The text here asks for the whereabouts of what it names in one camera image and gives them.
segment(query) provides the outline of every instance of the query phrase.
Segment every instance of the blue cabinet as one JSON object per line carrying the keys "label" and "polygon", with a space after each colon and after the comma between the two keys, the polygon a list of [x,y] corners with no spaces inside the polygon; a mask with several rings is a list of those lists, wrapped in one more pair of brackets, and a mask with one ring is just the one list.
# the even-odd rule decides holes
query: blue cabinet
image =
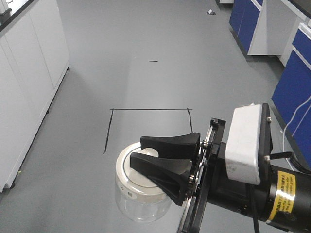
{"label": "blue cabinet", "polygon": [[[311,39],[300,28],[272,100],[287,124],[295,109],[311,95]],[[311,167],[311,101],[302,106],[288,126],[293,139]]]}
{"label": "blue cabinet", "polygon": [[241,22],[243,19],[243,14],[246,6],[246,0],[235,0],[233,9],[230,17],[230,24],[233,30],[239,35],[239,30],[241,26]]}
{"label": "blue cabinet", "polygon": [[260,9],[251,0],[234,1],[230,25],[247,52],[253,39],[259,15]]}

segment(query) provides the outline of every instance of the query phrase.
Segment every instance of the black cylindrical motor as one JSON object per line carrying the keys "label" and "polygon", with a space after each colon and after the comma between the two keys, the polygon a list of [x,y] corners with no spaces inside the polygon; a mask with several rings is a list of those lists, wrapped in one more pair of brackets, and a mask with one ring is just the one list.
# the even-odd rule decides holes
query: black cylindrical motor
{"label": "black cylindrical motor", "polygon": [[[218,157],[207,201],[252,217],[249,184],[230,180],[225,158]],[[278,166],[269,179],[254,185],[258,219],[284,231],[311,233],[311,176]]]}

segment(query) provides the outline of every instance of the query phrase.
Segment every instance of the clear glass jar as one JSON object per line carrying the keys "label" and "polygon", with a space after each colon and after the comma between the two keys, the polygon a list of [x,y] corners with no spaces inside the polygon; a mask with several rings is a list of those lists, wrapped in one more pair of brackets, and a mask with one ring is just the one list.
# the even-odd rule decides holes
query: clear glass jar
{"label": "clear glass jar", "polygon": [[140,143],[124,149],[116,162],[115,199],[120,211],[136,222],[155,221],[168,211],[171,199],[151,180],[131,169],[132,152],[158,157],[154,149],[140,150]]}

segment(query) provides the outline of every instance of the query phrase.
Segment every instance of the white cabinet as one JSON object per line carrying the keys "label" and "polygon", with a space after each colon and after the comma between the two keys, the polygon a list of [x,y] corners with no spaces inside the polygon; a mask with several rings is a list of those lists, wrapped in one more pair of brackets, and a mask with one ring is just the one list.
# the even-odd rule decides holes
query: white cabinet
{"label": "white cabinet", "polygon": [[16,175],[35,126],[26,97],[15,78],[0,39],[0,191]]}
{"label": "white cabinet", "polygon": [[5,37],[39,117],[53,85],[29,14],[24,15]]}
{"label": "white cabinet", "polygon": [[53,86],[56,87],[69,59],[57,3],[55,0],[41,0],[29,13]]}
{"label": "white cabinet", "polygon": [[56,0],[39,0],[0,38],[0,192],[10,187],[69,65]]}

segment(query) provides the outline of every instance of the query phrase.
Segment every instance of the blue cabinet door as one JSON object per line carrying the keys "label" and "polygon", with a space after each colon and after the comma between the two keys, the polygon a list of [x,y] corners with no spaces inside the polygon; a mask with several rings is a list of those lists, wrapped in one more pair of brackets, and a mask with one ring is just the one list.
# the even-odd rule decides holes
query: blue cabinet door
{"label": "blue cabinet door", "polygon": [[237,35],[239,35],[240,25],[242,22],[246,2],[248,0],[235,0],[230,17],[230,25]]}
{"label": "blue cabinet door", "polygon": [[241,22],[238,38],[246,51],[251,45],[260,10],[248,0],[245,4],[243,19]]}
{"label": "blue cabinet door", "polygon": [[[311,71],[293,51],[272,96],[272,100],[286,124],[291,120],[295,109],[308,99],[310,93]],[[288,126],[291,133],[297,128],[307,108],[306,104],[296,113],[293,122]]]}

